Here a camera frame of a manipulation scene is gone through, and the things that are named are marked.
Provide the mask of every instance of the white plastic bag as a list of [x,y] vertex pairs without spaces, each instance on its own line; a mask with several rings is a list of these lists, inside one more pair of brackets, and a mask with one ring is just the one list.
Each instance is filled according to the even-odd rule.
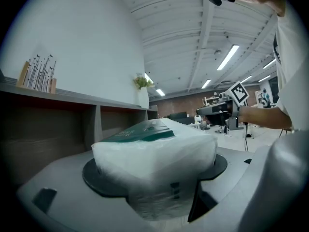
[[127,188],[129,204],[147,220],[188,215],[197,176],[213,165],[217,150],[215,137],[172,120],[161,121],[174,137],[92,145],[98,168]]

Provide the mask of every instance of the package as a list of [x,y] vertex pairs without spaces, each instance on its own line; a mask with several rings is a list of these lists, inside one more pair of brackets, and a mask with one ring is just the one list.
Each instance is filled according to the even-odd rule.
[[213,165],[217,141],[204,131],[155,119],[92,149],[101,173],[128,190],[131,207],[158,221],[189,214],[197,176]]

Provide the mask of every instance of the brick wall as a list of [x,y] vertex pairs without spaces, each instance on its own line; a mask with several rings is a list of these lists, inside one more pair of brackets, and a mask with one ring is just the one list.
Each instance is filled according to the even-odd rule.
[[[250,86],[246,87],[249,98],[248,98],[248,105],[252,106],[256,104],[255,94],[254,92],[260,90],[260,86]],[[224,92],[225,90],[218,90],[216,91],[218,94]],[[153,101],[150,102],[150,105],[157,105],[158,106],[158,113],[159,117],[165,117],[170,114],[180,113],[180,112],[187,112],[190,116],[196,115],[197,108],[200,108],[203,105],[202,99],[204,97],[210,98],[213,96],[214,91],[211,92],[204,92],[198,93],[193,95],[187,95],[172,99],[166,99],[161,101]]]

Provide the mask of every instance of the ceiling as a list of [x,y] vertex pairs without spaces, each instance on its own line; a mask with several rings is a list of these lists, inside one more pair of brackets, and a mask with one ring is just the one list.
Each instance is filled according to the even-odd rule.
[[[252,75],[252,85],[276,76],[272,42],[277,16],[265,5],[222,0],[123,0],[142,29],[150,100],[227,88]],[[239,49],[217,70],[232,45]],[[206,80],[211,82],[201,89]],[[161,89],[166,96],[155,91]]]

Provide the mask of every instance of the fluorescent light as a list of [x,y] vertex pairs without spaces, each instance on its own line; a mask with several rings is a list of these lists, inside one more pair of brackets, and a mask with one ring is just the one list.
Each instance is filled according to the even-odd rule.
[[150,77],[147,75],[147,73],[145,73],[145,78],[146,78],[147,81],[151,81],[151,83],[154,83],[154,82],[150,79]]
[[217,69],[217,71],[222,70],[224,68],[224,66],[230,61],[230,59],[232,58],[232,56],[236,53],[236,51],[238,50],[239,45],[234,45],[232,47],[232,49],[230,50],[230,52],[227,54],[227,56],[225,57],[225,59],[223,60],[223,62],[220,64],[219,68]]
[[240,83],[244,83],[245,81],[249,80],[252,76],[248,76],[245,80],[242,80]]
[[211,79],[208,79],[208,80],[205,82],[205,84],[203,85],[202,89],[206,88],[206,86],[207,86],[208,83],[210,83],[210,82],[211,82]]
[[264,80],[267,79],[267,78],[270,78],[270,75],[267,76],[267,77],[265,77],[265,78],[263,78],[263,79],[261,79],[261,80],[259,81],[259,83],[262,82],[262,81],[264,81]]
[[165,93],[163,93],[162,90],[157,89],[156,91],[157,91],[161,96],[165,96]]
[[274,59],[274,60],[272,60],[268,65],[265,65],[264,67],[263,67],[263,69],[266,69],[269,65],[271,65],[272,63],[274,63],[274,62],[276,62],[276,60]]

